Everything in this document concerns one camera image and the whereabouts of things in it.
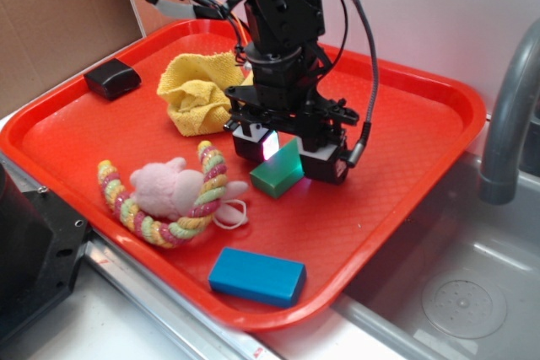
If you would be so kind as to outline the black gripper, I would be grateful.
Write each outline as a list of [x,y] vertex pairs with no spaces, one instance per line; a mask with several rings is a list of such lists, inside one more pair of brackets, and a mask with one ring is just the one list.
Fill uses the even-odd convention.
[[231,133],[236,154],[262,163],[280,148],[278,133],[271,129],[299,132],[297,143],[305,176],[341,185],[348,175],[342,158],[346,132],[341,125],[356,125],[359,115],[346,106],[345,99],[335,101],[318,93],[319,77],[330,68],[324,51],[308,45],[262,53],[248,45],[246,57],[252,84],[225,90],[231,120],[224,124],[224,130]]

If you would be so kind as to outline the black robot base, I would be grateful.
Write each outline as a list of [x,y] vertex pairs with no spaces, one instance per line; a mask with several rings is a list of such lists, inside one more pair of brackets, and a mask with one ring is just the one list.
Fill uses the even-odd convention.
[[89,223],[53,191],[21,191],[1,168],[1,343],[72,292]]

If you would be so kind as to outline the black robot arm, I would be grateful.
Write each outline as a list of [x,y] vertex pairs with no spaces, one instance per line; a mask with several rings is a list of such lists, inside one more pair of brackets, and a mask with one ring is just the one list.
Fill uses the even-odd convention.
[[231,117],[225,124],[236,153],[262,162],[262,144],[274,132],[298,138],[305,176],[342,184],[358,160],[345,126],[359,115],[345,99],[326,99],[317,84],[331,63],[318,39],[325,31],[321,0],[241,0],[251,41],[245,48],[253,83],[225,90]]

